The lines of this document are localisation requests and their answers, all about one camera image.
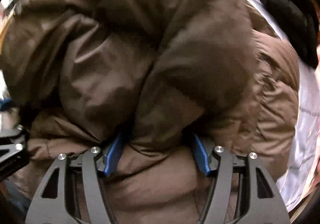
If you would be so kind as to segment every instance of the bolt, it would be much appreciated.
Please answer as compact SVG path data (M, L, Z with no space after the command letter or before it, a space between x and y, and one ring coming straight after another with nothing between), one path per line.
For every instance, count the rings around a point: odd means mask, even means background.
M249 154L249 157L250 157L251 159L257 159L257 158L258 158L258 155L257 155L256 153L252 152L252 153Z
M23 149L23 144L16 144L16 149L21 151Z
M221 147L221 146L217 146L214 148L214 150L217 152L217 153L222 153L224 151L224 148Z
M66 157L67 157L66 154L60 154L60 155L58 155L58 159L59 159L59 160L64 160Z
M100 152L100 147L92 147L90 149L90 152L93 153L93 154L97 154Z

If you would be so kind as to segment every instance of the brown puffer jacket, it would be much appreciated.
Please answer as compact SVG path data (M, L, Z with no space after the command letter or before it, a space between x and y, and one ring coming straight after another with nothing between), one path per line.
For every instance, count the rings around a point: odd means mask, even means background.
M197 222L210 180L181 143L187 126L236 154L257 152L275 180L286 170L297 56L244 0L20 0L0 67L13 100L41 111L32 160L12 176L27 197L58 154L79 154L132 118L106 183L120 224Z

